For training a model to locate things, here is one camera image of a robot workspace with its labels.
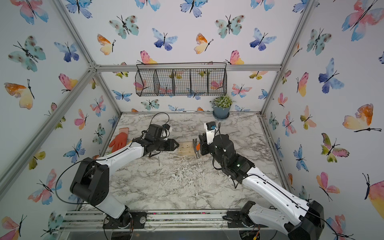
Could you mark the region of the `orange black claw hammer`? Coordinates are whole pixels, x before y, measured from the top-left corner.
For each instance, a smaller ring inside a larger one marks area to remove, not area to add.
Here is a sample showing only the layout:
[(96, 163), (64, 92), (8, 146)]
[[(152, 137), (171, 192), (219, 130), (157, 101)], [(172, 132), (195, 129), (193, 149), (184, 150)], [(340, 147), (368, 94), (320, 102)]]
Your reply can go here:
[(196, 155), (196, 158), (199, 159), (201, 155), (200, 155), (200, 143), (198, 142), (198, 139), (193, 139), (193, 148), (194, 148), (194, 153)]

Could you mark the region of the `wooden block with nails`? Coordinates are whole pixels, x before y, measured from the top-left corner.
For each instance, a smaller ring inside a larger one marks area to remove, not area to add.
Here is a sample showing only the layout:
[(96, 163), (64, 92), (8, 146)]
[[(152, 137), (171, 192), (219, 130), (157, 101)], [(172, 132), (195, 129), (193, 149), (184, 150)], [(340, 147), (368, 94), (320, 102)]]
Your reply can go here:
[(180, 142), (180, 145), (177, 150), (178, 150), (178, 155), (181, 157), (197, 156), (195, 153), (195, 147), (193, 142)]

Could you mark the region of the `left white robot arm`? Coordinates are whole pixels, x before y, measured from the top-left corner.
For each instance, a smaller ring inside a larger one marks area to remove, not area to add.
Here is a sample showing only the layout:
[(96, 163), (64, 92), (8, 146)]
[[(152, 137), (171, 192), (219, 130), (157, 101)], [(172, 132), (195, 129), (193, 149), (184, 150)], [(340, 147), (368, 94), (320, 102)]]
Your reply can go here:
[(172, 152), (179, 147), (170, 139), (172, 127), (169, 124), (150, 124), (147, 130), (122, 149), (105, 157), (84, 159), (70, 186), (70, 192), (112, 219), (128, 218), (129, 208), (110, 193), (111, 176), (127, 165), (152, 153)]

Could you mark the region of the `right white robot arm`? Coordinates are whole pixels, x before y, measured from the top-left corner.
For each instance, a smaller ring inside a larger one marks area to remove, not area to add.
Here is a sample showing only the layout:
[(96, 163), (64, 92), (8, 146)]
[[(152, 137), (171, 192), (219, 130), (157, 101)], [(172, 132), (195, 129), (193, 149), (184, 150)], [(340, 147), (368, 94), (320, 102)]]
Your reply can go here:
[(238, 154), (228, 135), (199, 135), (201, 155), (211, 155), (219, 170), (234, 186), (247, 187), (271, 203), (275, 209), (248, 201), (231, 224), (244, 227), (266, 226), (290, 240), (318, 240), (324, 229), (324, 208), (316, 201), (307, 202), (285, 190), (267, 177), (256, 165)]

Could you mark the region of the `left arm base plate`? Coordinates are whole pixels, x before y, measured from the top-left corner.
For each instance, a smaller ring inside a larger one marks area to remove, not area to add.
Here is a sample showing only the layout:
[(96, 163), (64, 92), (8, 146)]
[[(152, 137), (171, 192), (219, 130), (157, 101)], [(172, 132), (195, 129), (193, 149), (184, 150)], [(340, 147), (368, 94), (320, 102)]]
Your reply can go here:
[(105, 230), (136, 230), (144, 229), (147, 222), (147, 212), (126, 212), (123, 213), (118, 219), (114, 219), (107, 215), (103, 229)]

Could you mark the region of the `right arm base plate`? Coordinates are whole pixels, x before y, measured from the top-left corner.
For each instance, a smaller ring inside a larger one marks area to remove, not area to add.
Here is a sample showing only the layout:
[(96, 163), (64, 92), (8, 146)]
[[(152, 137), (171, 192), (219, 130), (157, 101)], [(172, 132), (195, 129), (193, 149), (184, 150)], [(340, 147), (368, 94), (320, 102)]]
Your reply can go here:
[(229, 228), (266, 228), (265, 225), (255, 224), (245, 213), (240, 211), (227, 211), (227, 213), (222, 216), (228, 224)]

